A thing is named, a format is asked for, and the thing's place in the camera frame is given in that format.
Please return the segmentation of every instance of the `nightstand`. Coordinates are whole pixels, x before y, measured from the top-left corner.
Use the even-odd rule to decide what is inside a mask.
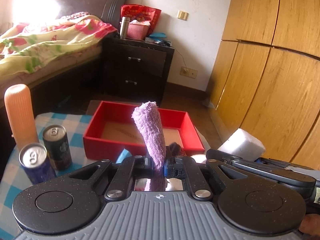
[[[103,41],[102,87],[105,93],[159,106],[174,49],[144,41]]]

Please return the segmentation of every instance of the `hand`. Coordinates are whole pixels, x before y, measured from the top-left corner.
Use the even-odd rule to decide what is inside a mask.
[[[299,231],[309,235],[320,236],[320,215],[308,214],[303,218]]]

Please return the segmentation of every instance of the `wall switch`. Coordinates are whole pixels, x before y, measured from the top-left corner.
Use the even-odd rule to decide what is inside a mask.
[[[198,74],[198,71],[195,69],[191,69],[189,70],[189,76],[188,77],[192,77],[192,78],[196,78]]]
[[[187,67],[181,67],[180,75],[188,77],[190,73],[190,69]]]
[[[178,19],[181,19],[181,20],[187,20],[187,18],[188,18],[188,13],[187,12],[184,12],[184,11],[178,11],[178,15],[177,15],[177,18]]]

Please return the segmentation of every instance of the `soda can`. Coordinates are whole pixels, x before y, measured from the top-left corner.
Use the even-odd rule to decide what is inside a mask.
[[[55,170],[65,170],[72,164],[66,129],[62,125],[50,125],[42,133],[44,146]]]
[[[29,143],[23,147],[19,153],[19,161],[33,185],[57,177],[47,150],[40,143]]]

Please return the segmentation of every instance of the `cabinet door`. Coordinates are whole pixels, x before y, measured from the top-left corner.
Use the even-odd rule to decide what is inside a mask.
[[[298,154],[292,159],[292,163],[308,166],[320,170],[320,119],[311,130],[307,140],[302,145]]]
[[[257,93],[241,126],[266,147],[266,158],[290,161],[320,108],[320,62],[271,49]]]
[[[280,0],[274,46],[320,56],[320,0]]]
[[[234,41],[221,41],[220,43],[207,87],[207,92],[210,94],[210,101],[214,107],[217,107],[222,90],[226,84],[237,46],[238,43]]]
[[[223,40],[271,44],[279,0],[231,0]]]
[[[231,134],[240,127],[249,109],[269,50],[269,47],[259,45],[238,45],[220,102],[216,107],[218,115]]]

